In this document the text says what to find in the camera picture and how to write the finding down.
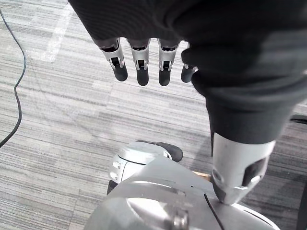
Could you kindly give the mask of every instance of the robot finger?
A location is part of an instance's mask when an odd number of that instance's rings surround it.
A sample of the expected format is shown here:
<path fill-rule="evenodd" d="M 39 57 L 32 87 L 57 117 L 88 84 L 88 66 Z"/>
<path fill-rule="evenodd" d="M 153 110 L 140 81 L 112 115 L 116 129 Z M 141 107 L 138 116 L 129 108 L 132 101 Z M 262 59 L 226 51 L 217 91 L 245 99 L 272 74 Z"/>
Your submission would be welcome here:
<path fill-rule="evenodd" d="M 148 83 L 148 62 L 150 39 L 133 40 L 127 39 L 130 44 L 133 62 L 136 68 L 137 80 L 141 86 Z"/>
<path fill-rule="evenodd" d="M 181 72 L 181 80 L 184 83 L 188 83 L 192 79 L 193 73 L 196 71 L 196 67 L 194 66 L 189 66 L 188 64 L 184 64 Z"/>
<path fill-rule="evenodd" d="M 180 40 L 158 39 L 159 43 L 159 83 L 167 86 Z"/>
<path fill-rule="evenodd" d="M 124 61 L 123 50 L 120 45 L 120 39 L 111 38 L 103 41 L 93 40 L 110 63 L 116 79 L 119 81 L 125 81 L 128 77 L 128 73 Z"/>

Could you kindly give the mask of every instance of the black fingertip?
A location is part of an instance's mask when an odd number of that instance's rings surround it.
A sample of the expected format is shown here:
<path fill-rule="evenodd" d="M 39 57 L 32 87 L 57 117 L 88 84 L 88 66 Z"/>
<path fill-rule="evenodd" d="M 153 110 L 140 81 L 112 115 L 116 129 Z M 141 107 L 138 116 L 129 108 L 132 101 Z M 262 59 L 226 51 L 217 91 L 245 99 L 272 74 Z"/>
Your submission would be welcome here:
<path fill-rule="evenodd" d="M 119 81 L 127 80 L 128 73 L 127 73 L 126 65 L 124 65 L 123 68 L 121 68 L 119 65 L 116 65 L 113 71 L 114 71 L 114 75 L 117 80 Z"/>
<path fill-rule="evenodd" d="M 162 148 L 166 149 L 166 151 L 168 151 L 168 153 L 171 155 L 173 161 L 179 162 L 182 160 L 183 151 L 176 145 L 171 145 L 164 142 L 156 142 L 156 145 L 159 145 Z"/>
<path fill-rule="evenodd" d="M 140 68 L 140 70 L 136 70 L 136 75 L 139 85 L 145 86 L 148 84 L 149 81 L 148 69 Z"/>
<path fill-rule="evenodd" d="M 193 67 L 190 67 L 188 69 L 186 69 L 185 67 L 182 68 L 182 72 L 181 72 L 181 80 L 184 83 L 188 83 L 191 81 L 192 79 L 192 75 L 193 75 L 194 71 L 193 71 Z"/>
<path fill-rule="evenodd" d="M 167 86 L 171 78 L 171 71 L 163 70 L 159 71 L 159 83 L 162 86 Z"/>

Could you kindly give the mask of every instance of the striped carpet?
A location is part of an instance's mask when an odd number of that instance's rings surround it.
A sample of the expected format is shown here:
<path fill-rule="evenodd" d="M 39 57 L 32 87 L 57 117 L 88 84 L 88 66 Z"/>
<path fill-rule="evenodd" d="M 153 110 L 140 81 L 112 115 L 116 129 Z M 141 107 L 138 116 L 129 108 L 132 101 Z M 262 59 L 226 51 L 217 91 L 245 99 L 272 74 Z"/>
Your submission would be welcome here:
<path fill-rule="evenodd" d="M 205 100 L 180 79 L 185 43 L 169 86 L 161 87 L 153 39 L 150 82 L 141 87 L 127 42 L 122 39 L 129 77 L 118 82 L 65 1 L 2 0 L 0 8 L 28 58 L 18 89 L 23 121 L 0 149 L 1 230 L 82 230 L 106 194 L 109 160 L 136 139 L 177 145 L 182 165 L 210 171 Z M 17 120 L 13 86 L 22 68 L 21 52 L 0 22 L 0 139 Z M 307 102 L 295 111 L 307 115 Z M 290 124 L 245 203 L 293 230 L 306 164 L 307 127 Z"/>

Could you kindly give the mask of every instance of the gray carpet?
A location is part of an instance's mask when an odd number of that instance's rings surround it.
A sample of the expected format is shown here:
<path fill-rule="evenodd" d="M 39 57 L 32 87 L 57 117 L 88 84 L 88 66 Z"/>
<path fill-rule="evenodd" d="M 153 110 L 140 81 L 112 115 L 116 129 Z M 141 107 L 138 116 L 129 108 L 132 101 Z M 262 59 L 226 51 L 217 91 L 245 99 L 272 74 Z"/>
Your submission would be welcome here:
<path fill-rule="evenodd" d="M 106 194 L 108 162 L 136 139 L 181 147 L 181 164 L 211 169 L 205 100 L 182 83 L 181 43 L 169 86 L 158 83 L 157 41 L 150 45 L 150 82 L 141 87 L 127 42 L 129 78 L 118 82 L 101 51 L 63 0 L 2 0 L 0 8 L 25 49 L 18 89 L 23 121 L 0 149 L 1 230 L 82 230 Z M 0 139 L 17 121 L 13 86 L 23 68 L 18 46 L 0 22 Z M 296 112 L 307 115 L 307 102 Z M 245 202 L 293 230 L 307 180 L 307 127 L 290 125 L 264 180 Z"/>

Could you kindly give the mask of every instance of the black wire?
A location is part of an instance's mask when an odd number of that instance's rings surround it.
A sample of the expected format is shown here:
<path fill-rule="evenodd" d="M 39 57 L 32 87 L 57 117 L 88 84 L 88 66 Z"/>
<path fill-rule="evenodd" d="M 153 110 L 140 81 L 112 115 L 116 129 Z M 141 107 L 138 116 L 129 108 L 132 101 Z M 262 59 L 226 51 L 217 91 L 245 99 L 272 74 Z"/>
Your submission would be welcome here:
<path fill-rule="evenodd" d="M 204 193 L 204 196 L 205 196 L 205 199 L 206 199 L 206 201 L 207 201 L 207 203 L 208 203 L 208 206 L 209 206 L 209 208 L 211 209 L 211 211 L 212 211 L 212 213 L 213 213 L 213 215 L 214 215 L 214 217 L 215 217 L 217 223 L 220 225 L 221 230 L 224 230 L 225 228 L 224 228 L 224 226 L 223 226 L 221 220 L 220 220 L 219 217 L 217 216 L 217 214 L 216 214 L 214 208 L 212 207 L 212 205 L 211 205 L 211 203 L 210 203 L 210 201 L 209 201 L 209 199 L 208 199 L 208 197 L 207 197 L 207 195 L 206 195 L 205 193 Z"/>
<path fill-rule="evenodd" d="M 305 115 L 293 115 L 291 117 L 290 121 L 307 125 L 307 116 L 305 116 Z"/>
<path fill-rule="evenodd" d="M 22 111 L 21 111 L 20 101 L 19 101 L 19 97 L 18 97 L 18 94 L 17 94 L 17 90 L 16 90 L 16 89 L 17 89 L 17 86 L 19 85 L 20 81 L 22 80 L 22 78 L 23 78 L 23 76 L 24 76 L 25 68 L 26 68 L 26 66 L 27 66 L 27 58 L 26 58 L 26 56 L 25 56 L 25 54 L 24 54 L 23 48 L 21 47 L 21 45 L 20 45 L 19 42 L 17 41 L 17 39 L 16 39 L 14 33 L 13 33 L 12 30 L 10 29 L 9 25 L 7 24 L 7 22 L 5 21 L 5 18 L 4 18 L 4 16 L 3 16 L 3 14 L 2 14 L 1 9 L 0 9 L 0 14 L 1 14 L 1 17 L 2 17 L 2 19 L 3 19 L 4 24 L 6 25 L 6 28 L 8 28 L 8 30 L 10 31 L 12 37 L 14 38 L 15 42 L 16 42 L 17 45 L 19 46 L 19 48 L 20 48 L 20 50 L 21 50 L 21 52 L 22 52 L 22 54 L 23 54 L 23 56 L 24 56 L 24 69 L 23 69 L 23 72 L 21 73 L 21 76 L 20 76 L 19 80 L 17 81 L 16 85 L 14 86 L 14 93 L 15 93 L 15 97 L 16 97 L 16 101 L 17 101 L 17 106 L 18 106 L 18 120 L 17 120 L 17 123 L 16 123 L 14 129 L 9 133 L 9 135 L 8 135 L 5 139 L 3 139 L 3 140 L 0 142 L 0 148 L 1 148 L 1 147 L 2 147 L 2 146 L 3 146 L 3 145 L 14 135 L 14 134 L 15 134 L 15 132 L 17 131 L 17 129 L 18 129 L 20 123 L 21 123 L 21 119 L 22 119 L 22 117 L 23 117 L 23 113 L 22 113 Z"/>

